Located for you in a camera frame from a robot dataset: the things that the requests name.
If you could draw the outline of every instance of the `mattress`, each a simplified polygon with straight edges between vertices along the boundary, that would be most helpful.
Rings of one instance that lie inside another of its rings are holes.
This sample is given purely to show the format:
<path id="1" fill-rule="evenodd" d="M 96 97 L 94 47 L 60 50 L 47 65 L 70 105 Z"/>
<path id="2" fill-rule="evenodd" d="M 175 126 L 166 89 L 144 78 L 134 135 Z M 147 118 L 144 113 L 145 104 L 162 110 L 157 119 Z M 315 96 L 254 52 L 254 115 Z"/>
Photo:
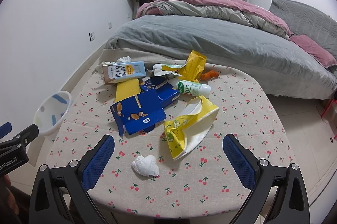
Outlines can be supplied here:
<path id="1" fill-rule="evenodd" d="M 276 96 L 327 99 L 337 88 L 334 74 L 291 41 L 219 19 L 146 15 L 122 25 L 106 44 L 111 48 L 177 60 L 196 50 L 208 63 L 249 74 L 264 92 Z"/>

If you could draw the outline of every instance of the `tiled floor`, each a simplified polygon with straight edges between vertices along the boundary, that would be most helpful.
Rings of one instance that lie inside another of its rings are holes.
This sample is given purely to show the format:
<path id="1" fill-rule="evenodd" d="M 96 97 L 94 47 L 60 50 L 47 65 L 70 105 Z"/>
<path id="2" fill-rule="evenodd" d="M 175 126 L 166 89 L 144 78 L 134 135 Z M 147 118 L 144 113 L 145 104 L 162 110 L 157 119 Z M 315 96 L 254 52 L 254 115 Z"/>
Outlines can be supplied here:
<path id="1" fill-rule="evenodd" d="M 97 62 L 93 64 L 85 73 L 82 79 L 77 83 L 72 96 L 75 98 L 80 93 L 82 86 L 90 78 Z M 318 196 L 317 191 L 322 188 L 321 183 L 326 183 L 332 171 L 337 165 L 337 141 L 333 140 L 334 134 L 337 133 L 336 111 L 331 110 L 322 120 L 320 113 L 323 111 L 321 101 L 319 100 L 304 100 L 289 97 L 274 97 L 269 95 L 269 100 L 274 106 L 280 120 L 284 126 L 291 147 L 294 151 L 296 163 L 299 165 L 306 190 L 308 192 L 309 203 Z M 41 152 L 49 151 L 50 142 L 45 142 Z M 46 155 L 40 155 L 39 164 L 43 161 Z M 23 190 L 29 192 L 29 186 L 24 185 Z M 105 212 L 109 216 L 109 221 L 112 223 L 112 217 L 109 212 Z M 210 216 L 207 218 L 194 218 L 191 223 L 229 223 L 235 213 L 227 213 L 226 215 Z M 118 223 L 134 222 L 129 215 L 115 214 Z M 153 223 L 147 218 L 137 217 L 139 223 Z M 263 223 L 264 218 L 257 219 L 256 224 Z"/>

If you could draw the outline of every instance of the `pink blanket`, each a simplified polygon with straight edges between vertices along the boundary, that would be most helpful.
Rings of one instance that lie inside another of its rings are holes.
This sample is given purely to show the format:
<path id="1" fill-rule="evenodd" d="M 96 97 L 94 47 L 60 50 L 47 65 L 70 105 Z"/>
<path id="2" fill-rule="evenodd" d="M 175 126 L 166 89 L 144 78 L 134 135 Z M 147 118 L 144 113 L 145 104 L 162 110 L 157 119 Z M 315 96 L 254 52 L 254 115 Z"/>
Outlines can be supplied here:
<path id="1" fill-rule="evenodd" d="M 156 0 L 151 3 L 143 4 L 139 8 L 136 18 L 142 17 L 147 14 L 163 15 L 162 11 L 159 8 L 157 7 L 151 8 L 151 5 L 153 3 L 157 3 L 161 1 L 169 1 L 169 0 Z M 183 1 L 186 3 L 192 4 L 192 5 L 217 5 L 221 7 L 227 7 L 227 8 L 232 8 L 235 10 L 251 13 L 251 14 L 254 14 L 256 16 L 259 16 L 265 19 L 266 21 L 270 23 L 273 23 L 279 26 L 287 33 L 289 37 L 292 34 L 291 30 L 289 29 L 288 25 L 286 24 L 284 20 L 282 20 L 281 18 L 277 17 L 276 15 L 274 15 L 273 13 L 271 13 L 270 11 L 264 8 L 260 8 L 253 4 L 247 3 L 243 0 L 175 0 L 175 1 Z"/>

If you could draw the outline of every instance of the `tablecloth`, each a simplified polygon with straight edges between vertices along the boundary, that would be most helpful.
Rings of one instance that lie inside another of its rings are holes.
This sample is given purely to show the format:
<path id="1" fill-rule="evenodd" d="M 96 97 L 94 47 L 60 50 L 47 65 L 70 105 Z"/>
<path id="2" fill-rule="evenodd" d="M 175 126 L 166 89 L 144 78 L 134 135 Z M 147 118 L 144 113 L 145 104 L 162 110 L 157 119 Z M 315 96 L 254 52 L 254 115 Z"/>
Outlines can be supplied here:
<path id="1" fill-rule="evenodd" d="M 232 133 L 257 158 L 288 167 L 294 160 L 284 128 L 267 96 L 249 75 L 225 66 L 206 64 L 218 78 L 208 81 L 209 100 L 220 107 L 205 139 L 187 156 L 173 161 L 163 133 L 163 122 L 149 133 L 120 137 L 109 106 L 116 87 L 103 85 L 95 72 L 75 98 L 47 158 L 49 167 L 81 159 L 104 134 L 115 140 L 115 150 L 94 189 L 88 193 L 105 209 L 148 217 L 187 218 L 238 210 L 249 190 L 245 189 L 222 150 L 223 137 Z M 180 98 L 165 109 L 174 119 L 191 96 Z M 131 162 L 154 155 L 158 177 L 138 175 Z"/>

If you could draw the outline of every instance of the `metal bolt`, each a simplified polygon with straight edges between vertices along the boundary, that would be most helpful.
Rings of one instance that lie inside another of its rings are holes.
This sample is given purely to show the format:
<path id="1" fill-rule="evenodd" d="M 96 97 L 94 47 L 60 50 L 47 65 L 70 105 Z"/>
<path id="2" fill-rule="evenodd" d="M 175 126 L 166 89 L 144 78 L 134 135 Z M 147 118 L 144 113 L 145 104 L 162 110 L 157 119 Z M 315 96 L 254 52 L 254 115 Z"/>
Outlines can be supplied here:
<path id="1" fill-rule="evenodd" d="M 267 160 L 262 159 L 262 160 L 260 160 L 260 164 L 261 164 L 262 166 L 267 166 L 269 163 L 268 163 Z"/>
<path id="2" fill-rule="evenodd" d="M 40 171 L 44 171 L 44 170 L 46 170 L 46 169 L 47 169 L 47 165 L 44 164 L 44 165 L 41 165 L 41 166 L 40 166 Z"/>
<path id="3" fill-rule="evenodd" d="M 77 166 L 78 163 L 79 163 L 79 162 L 78 162 L 77 160 L 72 160 L 72 161 L 69 163 L 69 165 L 70 165 L 70 167 L 75 167 L 75 166 Z"/>
<path id="4" fill-rule="evenodd" d="M 292 164 L 292 168 L 293 168 L 294 170 L 298 170 L 298 169 L 299 169 L 299 167 L 298 167 L 298 165 L 297 165 L 296 163 L 293 163 L 293 164 Z"/>

